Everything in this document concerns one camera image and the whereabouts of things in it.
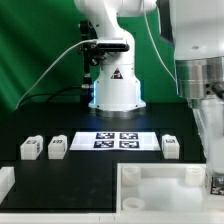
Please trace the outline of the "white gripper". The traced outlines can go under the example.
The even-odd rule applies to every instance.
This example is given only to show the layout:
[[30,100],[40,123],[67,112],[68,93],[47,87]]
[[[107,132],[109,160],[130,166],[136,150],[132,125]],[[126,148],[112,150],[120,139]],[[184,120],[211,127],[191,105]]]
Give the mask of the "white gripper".
[[207,167],[212,174],[224,174],[224,102],[217,97],[204,99],[193,110],[204,149]]

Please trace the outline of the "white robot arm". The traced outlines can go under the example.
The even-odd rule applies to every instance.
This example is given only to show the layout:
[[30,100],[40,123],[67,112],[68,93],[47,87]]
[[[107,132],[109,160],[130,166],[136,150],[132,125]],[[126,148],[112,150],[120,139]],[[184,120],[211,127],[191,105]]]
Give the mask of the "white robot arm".
[[224,175],[224,0],[74,0],[96,31],[100,64],[89,107],[103,115],[144,108],[135,76],[135,40],[119,17],[159,11],[160,30],[174,44],[177,94],[194,112],[207,172]]

